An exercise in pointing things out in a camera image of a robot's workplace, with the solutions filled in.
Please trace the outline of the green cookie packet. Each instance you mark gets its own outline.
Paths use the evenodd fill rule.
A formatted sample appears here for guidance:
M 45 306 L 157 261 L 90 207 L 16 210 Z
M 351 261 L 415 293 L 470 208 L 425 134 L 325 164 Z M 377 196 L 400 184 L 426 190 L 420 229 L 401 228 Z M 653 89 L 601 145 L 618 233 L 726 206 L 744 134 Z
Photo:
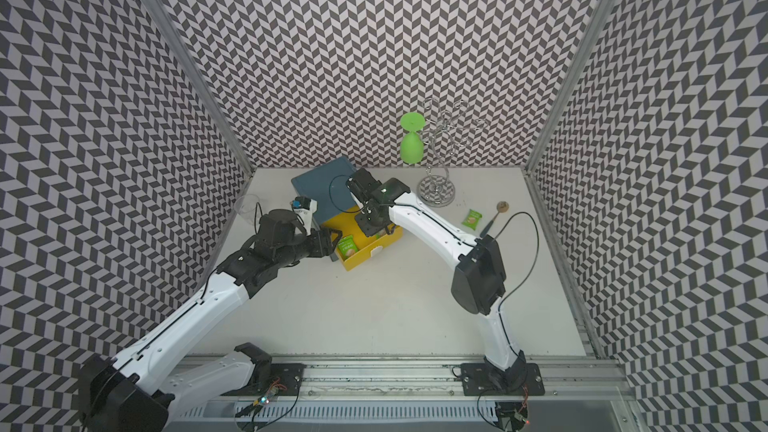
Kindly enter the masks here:
M 473 231 L 476 231 L 482 218 L 483 218 L 483 215 L 481 212 L 470 209 L 467 212 L 465 219 L 462 221 L 462 225 Z
M 359 247 L 355 243 L 354 236 L 344 236 L 338 242 L 338 251 L 343 260 L 348 260 L 359 252 Z

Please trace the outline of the yellow top drawer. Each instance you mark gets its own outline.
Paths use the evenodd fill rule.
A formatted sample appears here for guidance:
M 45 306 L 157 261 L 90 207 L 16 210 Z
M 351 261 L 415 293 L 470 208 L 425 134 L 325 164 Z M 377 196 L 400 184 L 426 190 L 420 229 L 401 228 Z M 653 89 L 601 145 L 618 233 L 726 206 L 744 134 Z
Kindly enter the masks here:
M 356 212 L 350 209 L 344 213 L 339 213 L 322 223 L 326 228 L 340 230 L 342 232 L 341 238 L 348 235 L 354 236 L 355 243 L 359 247 L 359 252 L 357 254 L 350 257 L 348 260 L 343 260 L 338 251 L 338 244 L 335 250 L 342 266 L 347 271 L 351 271 L 355 267 L 363 264 L 383 249 L 394 244 L 403 236 L 403 230 L 394 226 L 391 235 L 380 234 L 374 237 L 366 237 L 355 222 L 355 215 Z

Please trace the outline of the teal drawer cabinet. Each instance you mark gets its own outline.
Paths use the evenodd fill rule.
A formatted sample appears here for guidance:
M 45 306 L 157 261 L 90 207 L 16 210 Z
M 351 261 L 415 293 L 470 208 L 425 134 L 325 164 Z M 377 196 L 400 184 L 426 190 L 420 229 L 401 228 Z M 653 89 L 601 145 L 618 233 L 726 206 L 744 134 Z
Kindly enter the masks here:
M 299 196 L 317 202 L 313 220 L 320 225 L 342 212 L 357 211 L 358 204 L 347 188 L 348 178 L 356 171 L 348 158 L 341 156 L 291 179 Z

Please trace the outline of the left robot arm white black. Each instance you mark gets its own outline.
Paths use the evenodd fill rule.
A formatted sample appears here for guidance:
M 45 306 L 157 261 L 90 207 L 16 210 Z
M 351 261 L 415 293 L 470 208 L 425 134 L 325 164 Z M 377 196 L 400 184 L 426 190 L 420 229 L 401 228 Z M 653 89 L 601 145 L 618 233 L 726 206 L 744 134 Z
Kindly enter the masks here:
M 245 305 L 283 268 L 333 254 L 343 234 L 312 226 L 310 212 L 275 209 L 160 325 L 110 359 L 80 367 L 77 409 L 89 431 L 161 431 L 179 415 L 253 381 L 268 379 L 269 354 L 244 343 L 181 374 L 179 362 L 213 328 Z

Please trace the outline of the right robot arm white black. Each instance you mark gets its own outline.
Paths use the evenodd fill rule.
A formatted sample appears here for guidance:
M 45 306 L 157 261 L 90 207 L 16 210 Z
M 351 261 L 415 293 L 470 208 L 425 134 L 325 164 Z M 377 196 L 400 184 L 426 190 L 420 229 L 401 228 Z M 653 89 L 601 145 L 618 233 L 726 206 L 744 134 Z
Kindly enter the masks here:
M 399 227 L 444 260 L 453 271 L 452 297 L 478 319 L 489 374 L 505 382 L 517 380 L 527 361 L 507 331 L 500 311 L 506 293 L 506 271 L 497 240 L 462 231 L 396 178 L 381 182 L 360 169 L 346 179 L 346 187 L 359 206 L 355 221 L 366 236 Z

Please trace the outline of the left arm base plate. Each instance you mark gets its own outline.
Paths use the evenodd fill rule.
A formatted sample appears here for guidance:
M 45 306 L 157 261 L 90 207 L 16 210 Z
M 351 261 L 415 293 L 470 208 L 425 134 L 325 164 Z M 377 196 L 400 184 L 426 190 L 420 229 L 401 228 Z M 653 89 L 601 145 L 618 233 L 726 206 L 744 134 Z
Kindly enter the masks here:
M 236 395 L 264 395 L 268 387 L 277 387 L 279 396 L 297 396 L 303 383 L 306 366 L 303 363 L 277 363 L 261 365 L 254 372 L 246 385 L 235 392 Z

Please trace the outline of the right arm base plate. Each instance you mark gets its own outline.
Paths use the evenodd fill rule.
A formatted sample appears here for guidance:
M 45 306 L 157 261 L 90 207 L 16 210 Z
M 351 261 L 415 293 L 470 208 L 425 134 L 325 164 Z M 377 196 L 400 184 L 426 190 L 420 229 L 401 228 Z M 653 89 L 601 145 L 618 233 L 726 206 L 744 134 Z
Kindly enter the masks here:
M 462 363 L 459 379 L 465 396 L 544 396 L 545 388 L 536 363 L 501 370 L 490 363 Z

